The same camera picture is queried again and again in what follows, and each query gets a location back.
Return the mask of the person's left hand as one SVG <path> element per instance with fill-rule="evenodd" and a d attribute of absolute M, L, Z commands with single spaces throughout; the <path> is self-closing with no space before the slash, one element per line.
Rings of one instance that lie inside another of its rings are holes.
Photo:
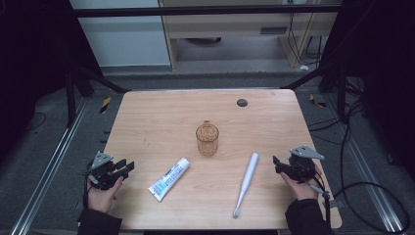
<path fill-rule="evenodd" d="M 116 200 L 116 193 L 123 184 L 123 177 L 120 177 L 114 186 L 108 190 L 100 190 L 92 186 L 90 180 L 87 181 L 87 204 L 88 209 L 109 213 L 113 202 Z"/>

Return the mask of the white toothpaste tube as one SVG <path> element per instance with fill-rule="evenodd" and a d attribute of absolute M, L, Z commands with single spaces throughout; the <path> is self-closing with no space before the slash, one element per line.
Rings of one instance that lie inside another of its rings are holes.
<path fill-rule="evenodd" d="M 186 158 L 180 159 L 168 172 L 166 172 L 157 182 L 151 185 L 148 190 L 161 202 L 168 191 L 181 178 L 189 168 L 190 163 Z"/>

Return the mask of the black yellow striped tape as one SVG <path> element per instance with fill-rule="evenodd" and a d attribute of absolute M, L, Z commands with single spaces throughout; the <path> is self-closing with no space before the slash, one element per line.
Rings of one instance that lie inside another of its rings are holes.
<path fill-rule="evenodd" d="M 309 100 L 312 104 L 319 108 L 326 108 L 327 104 L 324 100 L 324 97 L 321 94 L 310 94 Z"/>
<path fill-rule="evenodd" d="M 100 114 L 104 114 L 106 112 L 111 100 L 112 100 L 111 96 L 108 96 L 103 100 L 103 104 L 102 104 L 102 106 L 100 108 L 100 111 L 99 111 Z"/>

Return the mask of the black frame strut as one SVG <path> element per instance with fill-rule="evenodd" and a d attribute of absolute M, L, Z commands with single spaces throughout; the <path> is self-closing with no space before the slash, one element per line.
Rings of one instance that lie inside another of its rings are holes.
<path fill-rule="evenodd" d="M 309 72 L 300 79 L 282 86 L 282 89 L 295 90 L 311 79 L 321 76 L 318 89 L 323 93 L 330 92 L 337 87 L 337 114 L 343 123 L 346 123 L 346 69 L 343 58 L 332 59 L 318 69 Z"/>
<path fill-rule="evenodd" d="M 68 104 L 68 122 L 67 127 L 71 127 L 75 121 L 76 110 L 75 110 L 75 97 L 74 88 L 77 88 L 81 93 L 82 97 L 91 97 L 94 93 L 92 85 L 89 80 L 92 79 L 110 88 L 116 93 L 126 93 L 128 89 L 122 88 L 108 80 L 102 75 L 88 70 L 80 66 L 71 66 L 67 70 L 66 74 L 66 90 L 67 90 L 67 104 Z"/>

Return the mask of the black frame crossbar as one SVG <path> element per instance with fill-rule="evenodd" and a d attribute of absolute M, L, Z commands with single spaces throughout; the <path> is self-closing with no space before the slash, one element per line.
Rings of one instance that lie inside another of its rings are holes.
<path fill-rule="evenodd" d="M 242 5 L 242 6 L 194 6 L 121 9 L 76 9 L 68 15 L 77 18 L 104 17 L 152 17 L 152 16 L 197 16 L 238 14 L 291 14 L 291 13 L 334 13 L 342 4 L 302 5 Z"/>

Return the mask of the metal floor rail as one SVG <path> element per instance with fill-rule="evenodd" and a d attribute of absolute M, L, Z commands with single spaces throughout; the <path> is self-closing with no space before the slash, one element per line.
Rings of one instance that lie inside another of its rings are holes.
<path fill-rule="evenodd" d="M 392 193 L 379 184 L 378 179 L 369 167 L 368 163 L 364 160 L 363 155 L 351 134 L 350 119 L 353 115 L 357 114 L 361 110 L 362 103 L 356 101 L 355 103 L 346 106 L 346 123 L 343 123 L 337 114 L 337 98 L 334 98 L 333 95 L 328 94 L 324 94 L 323 97 L 326 101 L 328 109 L 338 120 L 337 126 L 339 127 L 341 133 L 344 135 L 344 139 L 341 144 L 340 156 L 340 194 L 344 197 L 346 204 L 349 206 L 349 209 L 354 215 L 357 215 L 357 212 L 354 210 L 348 200 L 346 190 L 351 189 L 354 186 L 362 185 L 367 189 L 372 203 L 374 204 L 381 218 L 381 221 L 384 224 L 384 228 L 377 229 L 377 231 L 385 232 L 388 235 L 406 235 L 405 230 L 410 223 L 410 217 L 406 218 L 406 224 L 403 224 L 400 221 L 398 215 L 392 207 L 392 203 L 389 200 L 389 197 L 392 196 Z M 361 181 L 350 183 L 348 185 L 345 185 L 344 182 L 345 150 L 348 150 L 349 156 L 353 160 L 358 174 L 361 177 Z"/>
<path fill-rule="evenodd" d="M 31 223 L 33 222 L 37 212 L 44 201 L 46 193 L 58 171 L 60 164 L 69 148 L 70 142 L 81 123 L 88 106 L 89 98 L 81 98 L 78 107 L 75 110 L 75 118 L 72 124 L 65 129 L 49 163 L 44 169 L 33 193 L 31 194 L 23 212 L 11 229 L 10 235 L 26 235 Z"/>

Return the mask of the person's right hand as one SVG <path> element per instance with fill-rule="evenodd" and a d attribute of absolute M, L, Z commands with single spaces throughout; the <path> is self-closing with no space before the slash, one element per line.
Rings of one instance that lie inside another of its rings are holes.
<path fill-rule="evenodd" d="M 311 185 L 318 186 L 318 182 L 314 178 L 304 183 L 297 183 L 285 172 L 281 172 L 280 176 L 289 186 L 296 200 L 301 201 L 306 199 L 318 199 L 319 193 L 311 188 Z"/>

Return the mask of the white cabinet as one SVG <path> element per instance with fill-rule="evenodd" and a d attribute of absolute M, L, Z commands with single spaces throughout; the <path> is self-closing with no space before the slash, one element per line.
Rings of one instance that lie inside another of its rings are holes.
<path fill-rule="evenodd" d="M 158 0 L 70 0 L 75 10 L 158 7 Z M 159 16 L 80 18 L 102 68 L 169 66 L 164 29 Z"/>

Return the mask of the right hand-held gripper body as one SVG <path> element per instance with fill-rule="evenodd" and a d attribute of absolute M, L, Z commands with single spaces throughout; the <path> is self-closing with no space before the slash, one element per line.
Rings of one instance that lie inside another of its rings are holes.
<path fill-rule="evenodd" d="M 323 161 L 325 157 L 310 147 L 303 145 L 290 150 L 289 167 L 286 174 L 298 183 L 303 183 L 316 174 L 313 160 Z"/>

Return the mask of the light wooden desk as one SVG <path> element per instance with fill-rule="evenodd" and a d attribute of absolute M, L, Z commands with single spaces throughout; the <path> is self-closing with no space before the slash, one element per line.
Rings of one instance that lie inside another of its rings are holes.
<path fill-rule="evenodd" d="M 162 7 L 340 4 L 342 0 L 158 0 Z M 166 37 L 214 38 L 225 36 L 276 36 L 291 67 L 302 62 L 308 40 L 328 36 L 336 13 L 239 14 L 164 16 Z"/>

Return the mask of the amber glass cup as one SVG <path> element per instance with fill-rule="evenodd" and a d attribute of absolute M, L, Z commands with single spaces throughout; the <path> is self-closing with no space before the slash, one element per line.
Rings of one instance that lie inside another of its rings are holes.
<path fill-rule="evenodd" d="M 199 152 L 205 157 L 213 156 L 218 149 L 219 130 L 209 120 L 205 120 L 196 130 Z"/>

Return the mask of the white electric toothbrush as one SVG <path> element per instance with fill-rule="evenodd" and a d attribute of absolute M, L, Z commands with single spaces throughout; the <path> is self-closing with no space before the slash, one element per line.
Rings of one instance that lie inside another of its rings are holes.
<path fill-rule="evenodd" d="M 243 181 L 241 183 L 241 188 L 240 188 L 240 193 L 239 193 L 239 196 L 238 196 L 238 201 L 237 201 L 236 207 L 233 211 L 233 217 L 234 218 L 237 218 L 240 214 L 240 207 L 241 207 L 241 204 L 242 204 L 243 199 L 245 197 L 245 194 L 246 194 L 246 192 L 249 189 L 249 186 L 251 184 L 251 181 L 252 181 L 252 178 L 253 178 L 253 175 L 254 175 L 254 171 L 255 171 L 255 168 L 256 168 L 256 165 L 257 165 L 257 162 L 258 162 L 258 158 L 259 158 L 258 153 L 252 153 L 252 156 L 251 156 L 249 164 L 247 166 Z"/>

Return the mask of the black curtain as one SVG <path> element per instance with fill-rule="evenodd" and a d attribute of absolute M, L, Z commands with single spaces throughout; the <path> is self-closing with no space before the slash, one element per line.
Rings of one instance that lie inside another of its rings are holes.
<path fill-rule="evenodd" d="M 78 19 L 54 14 L 71 9 L 70 0 L 0 0 L 0 164 L 23 135 L 37 100 L 65 87 L 44 22 L 83 67 L 102 73 Z"/>
<path fill-rule="evenodd" d="M 364 102 L 392 158 L 415 181 L 415 0 L 342 0 L 323 61 L 364 81 Z"/>

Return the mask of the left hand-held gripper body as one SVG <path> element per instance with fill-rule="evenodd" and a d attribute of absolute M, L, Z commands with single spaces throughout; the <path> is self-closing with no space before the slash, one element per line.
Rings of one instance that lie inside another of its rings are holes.
<path fill-rule="evenodd" d="M 92 182 L 92 186 L 100 190 L 112 188 L 117 181 L 113 177 L 115 169 L 114 157 L 98 152 L 94 159 L 87 165 L 86 175 Z"/>

